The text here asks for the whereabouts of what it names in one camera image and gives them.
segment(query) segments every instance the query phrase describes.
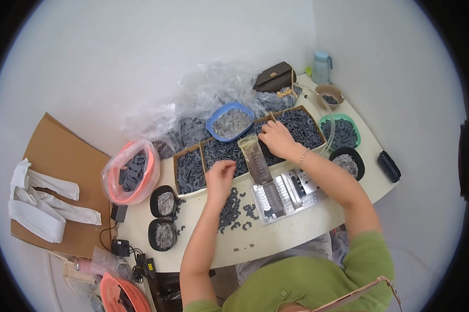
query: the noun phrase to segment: blue bowl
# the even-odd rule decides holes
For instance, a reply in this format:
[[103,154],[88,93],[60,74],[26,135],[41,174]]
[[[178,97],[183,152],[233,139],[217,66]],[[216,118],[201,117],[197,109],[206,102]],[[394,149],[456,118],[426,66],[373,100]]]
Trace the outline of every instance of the blue bowl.
[[[224,139],[224,138],[221,138],[219,137],[217,134],[215,134],[215,132],[213,132],[213,129],[212,129],[212,124],[214,121],[216,121],[222,114],[224,114],[225,112],[227,112],[228,110],[230,109],[240,109],[241,111],[244,111],[245,113],[248,114],[248,116],[252,119],[252,122],[250,122],[250,124],[248,125],[248,127],[243,130],[242,132],[240,132],[240,134],[238,134],[237,136],[235,136],[234,138],[232,139]],[[206,120],[206,128],[208,130],[208,132],[210,132],[212,134],[212,136],[214,138],[216,138],[217,140],[221,141],[221,142],[225,142],[225,143],[228,143],[228,142],[232,142],[234,140],[236,140],[237,138],[239,138],[240,135],[244,134],[246,132],[246,130],[248,130],[248,128],[250,128],[250,126],[252,125],[253,123],[253,112],[248,108],[246,107],[245,105],[241,104],[240,102],[229,102],[229,103],[225,103],[224,105],[222,105],[221,107],[219,107],[213,114],[212,114],[212,117],[210,117],[209,119]]]

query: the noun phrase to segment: gold chain strap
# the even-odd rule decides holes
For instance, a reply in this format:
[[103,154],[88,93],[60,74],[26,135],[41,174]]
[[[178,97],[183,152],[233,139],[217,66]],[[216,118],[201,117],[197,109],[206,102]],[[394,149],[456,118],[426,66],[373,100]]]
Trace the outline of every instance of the gold chain strap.
[[292,95],[295,97],[295,99],[298,99],[298,95],[295,93],[295,91],[294,91],[294,89],[293,89],[293,83],[295,82],[295,81],[294,81],[294,77],[293,77],[293,67],[292,67],[291,65],[290,65],[290,67],[291,67],[291,71],[292,71],[292,87],[291,87],[291,88],[288,87],[288,88],[287,88],[286,90],[284,90],[283,92],[278,91],[278,92],[276,92],[276,95],[277,95],[278,97],[284,97],[285,95],[292,94]]

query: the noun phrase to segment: bracelet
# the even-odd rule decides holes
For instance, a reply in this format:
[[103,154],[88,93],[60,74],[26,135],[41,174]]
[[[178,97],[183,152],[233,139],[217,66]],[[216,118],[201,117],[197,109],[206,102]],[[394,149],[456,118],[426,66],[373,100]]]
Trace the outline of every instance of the bracelet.
[[307,155],[308,151],[309,151],[309,149],[307,148],[304,152],[304,155],[302,155],[302,157],[300,158],[300,161],[298,162],[298,165],[297,165],[298,168],[300,168],[300,165],[302,165],[302,161],[304,161],[304,157],[305,157],[305,155]]

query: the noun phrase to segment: black bowl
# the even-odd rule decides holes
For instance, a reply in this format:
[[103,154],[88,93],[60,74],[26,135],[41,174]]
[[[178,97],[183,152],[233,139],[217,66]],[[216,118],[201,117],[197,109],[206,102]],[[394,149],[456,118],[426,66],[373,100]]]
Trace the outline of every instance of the black bowl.
[[362,179],[362,177],[364,176],[364,162],[362,162],[362,158],[359,155],[359,153],[352,147],[337,148],[336,150],[333,151],[333,153],[331,153],[329,160],[333,161],[333,159],[335,159],[337,156],[340,156],[343,154],[349,154],[350,156],[352,156],[352,159],[358,166],[358,176],[356,180],[359,181],[360,179]]
[[[166,249],[160,248],[156,244],[156,238],[155,238],[156,237],[156,226],[159,223],[160,224],[161,223],[170,223],[170,225],[172,225],[173,240],[172,240],[172,246],[170,246],[169,248],[166,248]],[[177,242],[177,229],[175,228],[174,223],[172,223],[172,221],[167,220],[167,219],[155,219],[155,220],[151,221],[150,225],[148,227],[148,241],[150,242],[151,248],[153,248],[156,251],[167,251],[167,250],[172,249],[172,247]]]
[[[158,196],[162,195],[163,193],[166,192],[172,192],[174,194],[174,207],[172,208],[172,212],[170,212],[168,215],[161,215],[160,212],[158,212]],[[151,214],[155,218],[164,218],[164,217],[169,217],[173,215],[173,213],[177,210],[177,196],[174,193],[174,190],[172,187],[168,185],[162,185],[158,186],[154,191],[153,194],[151,194],[150,197],[150,209],[151,209]]]

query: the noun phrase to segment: brown handbag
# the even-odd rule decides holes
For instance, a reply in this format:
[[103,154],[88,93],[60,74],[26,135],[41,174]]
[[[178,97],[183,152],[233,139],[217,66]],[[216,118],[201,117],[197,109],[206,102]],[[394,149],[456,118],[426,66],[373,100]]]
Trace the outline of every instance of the brown handbag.
[[[287,62],[281,62],[258,75],[253,88],[260,92],[277,92],[279,97],[284,95],[297,94],[293,91],[293,83],[297,74]],[[284,92],[279,92],[281,88],[289,87]]]

